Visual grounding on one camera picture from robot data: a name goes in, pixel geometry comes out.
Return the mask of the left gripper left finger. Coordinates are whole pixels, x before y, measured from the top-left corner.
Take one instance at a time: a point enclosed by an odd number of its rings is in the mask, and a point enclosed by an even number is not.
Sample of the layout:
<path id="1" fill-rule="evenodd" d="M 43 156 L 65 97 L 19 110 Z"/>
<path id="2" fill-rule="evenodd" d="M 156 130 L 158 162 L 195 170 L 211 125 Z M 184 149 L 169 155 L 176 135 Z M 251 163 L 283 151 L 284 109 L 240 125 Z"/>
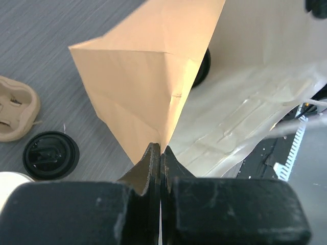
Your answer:
<path id="1" fill-rule="evenodd" d="M 32 182 L 1 212 L 1 244 L 158 244 L 160 147 L 115 182 Z"/>

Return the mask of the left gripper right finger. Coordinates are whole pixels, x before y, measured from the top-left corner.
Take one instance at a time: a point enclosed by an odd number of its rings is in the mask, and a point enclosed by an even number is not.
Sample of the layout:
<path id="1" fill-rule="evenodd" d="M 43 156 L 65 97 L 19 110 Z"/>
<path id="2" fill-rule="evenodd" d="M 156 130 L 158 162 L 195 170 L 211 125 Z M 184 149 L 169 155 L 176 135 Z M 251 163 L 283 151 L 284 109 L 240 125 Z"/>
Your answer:
<path id="1" fill-rule="evenodd" d="M 166 148 L 161 166 L 163 244 L 308 244 L 309 222 L 280 180 L 197 178 Z"/>

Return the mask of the black coffee cup lid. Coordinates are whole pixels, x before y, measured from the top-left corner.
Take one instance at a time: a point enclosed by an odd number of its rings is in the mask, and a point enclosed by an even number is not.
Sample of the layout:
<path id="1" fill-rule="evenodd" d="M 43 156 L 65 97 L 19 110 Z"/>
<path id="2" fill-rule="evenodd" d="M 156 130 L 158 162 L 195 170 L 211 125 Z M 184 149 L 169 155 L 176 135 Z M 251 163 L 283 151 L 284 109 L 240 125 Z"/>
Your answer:
<path id="1" fill-rule="evenodd" d="M 209 73 L 211 67 L 211 54 L 209 49 L 206 50 L 202 63 L 200 65 L 199 71 L 196 75 L 195 81 L 193 82 L 192 89 L 200 85 Z"/>

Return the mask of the brown paper bag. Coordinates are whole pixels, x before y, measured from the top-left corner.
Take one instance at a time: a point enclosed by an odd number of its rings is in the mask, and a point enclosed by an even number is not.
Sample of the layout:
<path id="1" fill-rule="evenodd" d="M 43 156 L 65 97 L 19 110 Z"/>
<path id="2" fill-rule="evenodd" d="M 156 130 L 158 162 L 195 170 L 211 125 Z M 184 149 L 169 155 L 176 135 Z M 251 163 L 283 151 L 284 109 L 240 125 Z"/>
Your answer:
<path id="1" fill-rule="evenodd" d="M 133 163 L 158 143 L 197 176 L 223 175 L 326 84 L 326 19 L 304 1 L 146 1 L 69 50 Z"/>

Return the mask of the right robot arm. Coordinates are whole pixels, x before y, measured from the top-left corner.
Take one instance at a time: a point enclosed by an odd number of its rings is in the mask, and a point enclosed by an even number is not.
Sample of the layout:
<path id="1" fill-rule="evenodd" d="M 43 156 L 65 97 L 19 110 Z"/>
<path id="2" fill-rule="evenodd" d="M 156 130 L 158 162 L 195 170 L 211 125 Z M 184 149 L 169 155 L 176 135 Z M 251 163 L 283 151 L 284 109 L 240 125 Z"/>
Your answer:
<path id="1" fill-rule="evenodd" d="M 327 0 L 305 0 L 305 9 L 315 18 L 327 18 Z"/>

